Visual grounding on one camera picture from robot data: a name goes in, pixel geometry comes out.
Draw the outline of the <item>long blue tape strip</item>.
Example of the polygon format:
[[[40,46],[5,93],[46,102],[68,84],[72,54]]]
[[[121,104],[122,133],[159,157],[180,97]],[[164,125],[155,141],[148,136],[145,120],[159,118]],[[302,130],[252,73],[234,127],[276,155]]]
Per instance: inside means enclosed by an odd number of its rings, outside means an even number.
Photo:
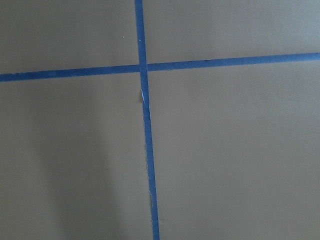
[[[141,96],[142,96],[145,151],[146,151],[146,161],[147,161],[148,186],[149,186],[149,194],[150,194],[152,238],[154,240],[159,240],[160,228],[159,228],[156,174],[155,174],[155,163],[154,163],[154,152],[153,152],[152,122],[151,122],[151,113],[150,113],[149,79],[148,79],[148,64],[147,64],[143,2],[141,0],[136,0],[134,2],[134,6],[135,6],[135,17],[136,17],[140,89],[141,89]]]

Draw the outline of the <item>crossing blue tape strip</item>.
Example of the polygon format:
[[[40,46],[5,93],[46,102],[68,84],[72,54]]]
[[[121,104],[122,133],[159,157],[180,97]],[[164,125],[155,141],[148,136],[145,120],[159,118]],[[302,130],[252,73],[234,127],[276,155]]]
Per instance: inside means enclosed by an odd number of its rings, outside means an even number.
[[[318,61],[319,59],[320,59],[320,54],[318,52],[297,53],[297,54],[281,54],[281,55],[148,63],[146,65],[146,69],[149,72],[157,72],[157,71],[172,71],[172,70],[213,68],[213,67],[226,67],[226,66]],[[127,73],[138,73],[139,71],[140,71],[139,65],[133,64],[133,65],[18,72],[18,73],[2,73],[0,75],[0,81],[4,83],[4,82],[27,81],[27,80],[44,80],[44,79],[72,78],[72,77],[85,77],[85,76],[97,76],[97,75],[127,74]]]

